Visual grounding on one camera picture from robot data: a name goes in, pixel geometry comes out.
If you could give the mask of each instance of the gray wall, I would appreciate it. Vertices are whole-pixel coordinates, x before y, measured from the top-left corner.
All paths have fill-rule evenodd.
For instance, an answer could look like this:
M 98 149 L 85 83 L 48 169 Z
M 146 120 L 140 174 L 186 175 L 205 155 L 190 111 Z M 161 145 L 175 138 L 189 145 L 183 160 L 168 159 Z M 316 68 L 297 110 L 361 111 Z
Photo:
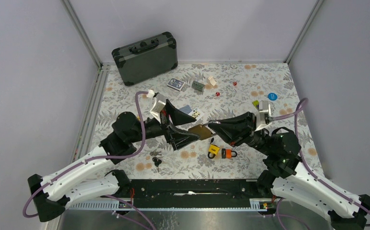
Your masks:
M 290 68 L 326 174 L 370 195 L 370 0 L 326 0 Z
M 61 1 L 0 0 L 0 229 L 42 226 L 27 178 L 68 164 L 96 69 Z
M 316 0 L 71 0 L 103 62 L 170 31 L 179 61 L 284 60 Z

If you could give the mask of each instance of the table surface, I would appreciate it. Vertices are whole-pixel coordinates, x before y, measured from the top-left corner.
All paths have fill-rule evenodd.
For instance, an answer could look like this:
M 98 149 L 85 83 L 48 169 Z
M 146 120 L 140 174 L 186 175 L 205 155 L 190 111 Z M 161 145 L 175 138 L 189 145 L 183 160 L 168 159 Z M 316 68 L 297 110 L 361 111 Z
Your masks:
M 207 84 L 207 78 L 213 76 L 217 81 L 215 86 Z M 176 91 L 167 87 L 171 78 L 186 82 L 182 90 Z M 203 92 L 191 88 L 193 81 L 206 84 Z M 241 115 L 245 112 L 256 113 L 252 102 L 255 100 L 269 101 L 272 116 L 284 115 L 295 110 L 299 97 L 287 64 L 179 64 L 174 70 L 139 84 L 124 86 L 116 66 L 111 67 L 110 74 L 104 89 L 101 107 L 93 133 L 91 147 L 112 132 L 111 124 L 118 114 L 129 111 L 137 114 L 134 95 L 137 91 L 152 89 L 169 98 L 176 108 L 190 105 L 204 113 L 199 121 L 193 124 L 179 126 L 188 129 L 195 124 L 205 123 L 213 119 L 225 119 Z M 268 99 L 269 93 L 277 94 L 275 101 Z M 143 119 L 151 117 L 149 110 L 153 99 L 140 97 L 140 106 Z M 298 116 L 299 140 L 303 154 L 308 164 L 320 173 L 323 173 L 313 139 L 303 113 Z M 276 121 L 268 130 L 271 132 L 278 127 L 287 127 L 293 130 L 293 118 Z M 256 179 L 266 169 L 262 162 L 265 155 L 247 145 L 233 148 L 238 156 L 232 159 L 221 159 L 216 156 L 213 160 L 207 158 L 207 149 L 210 139 L 197 141 L 188 146 L 173 151 L 164 137 L 146 140 L 143 151 L 135 157 L 97 172 L 93 178 L 103 177 L 112 169 L 122 169 L 130 179 Z M 221 148 L 231 148 L 219 137 L 214 144 Z M 159 173 L 152 162 L 150 152 L 161 151 L 163 158 L 159 166 Z

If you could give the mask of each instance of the blue disc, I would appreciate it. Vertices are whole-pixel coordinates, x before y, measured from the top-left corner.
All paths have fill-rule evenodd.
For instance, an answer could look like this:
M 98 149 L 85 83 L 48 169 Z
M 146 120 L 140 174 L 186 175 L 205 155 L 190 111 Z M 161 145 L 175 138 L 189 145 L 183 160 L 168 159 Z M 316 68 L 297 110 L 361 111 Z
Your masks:
M 268 94 L 268 98 L 271 101 L 275 101 L 278 98 L 278 96 L 272 92 L 272 93 Z

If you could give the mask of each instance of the orange padlock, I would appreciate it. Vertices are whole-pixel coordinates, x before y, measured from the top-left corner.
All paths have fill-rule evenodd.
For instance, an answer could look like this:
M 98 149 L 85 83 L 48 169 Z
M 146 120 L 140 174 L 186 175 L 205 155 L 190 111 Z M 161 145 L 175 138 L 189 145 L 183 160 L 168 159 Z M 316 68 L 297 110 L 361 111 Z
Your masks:
M 233 151 L 231 149 L 222 149 L 222 158 L 225 159 L 225 158 L 232 158 L 232 157 L 236 157 L 237 156 L 237 152 L 236 151 Z

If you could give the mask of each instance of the playing card deck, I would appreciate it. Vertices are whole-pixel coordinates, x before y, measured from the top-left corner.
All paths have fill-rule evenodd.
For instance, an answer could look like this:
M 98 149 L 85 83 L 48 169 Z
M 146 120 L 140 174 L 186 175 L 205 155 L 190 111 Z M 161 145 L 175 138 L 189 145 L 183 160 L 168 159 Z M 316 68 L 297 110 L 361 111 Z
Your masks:
M 177 91 L 180 91 L 184 85 L 185 85 L 184 81 L 178 80 L 176 78 L 171 78 L 171 80 L 169 80 L 167 84 L 168 87 L 173 88 Z

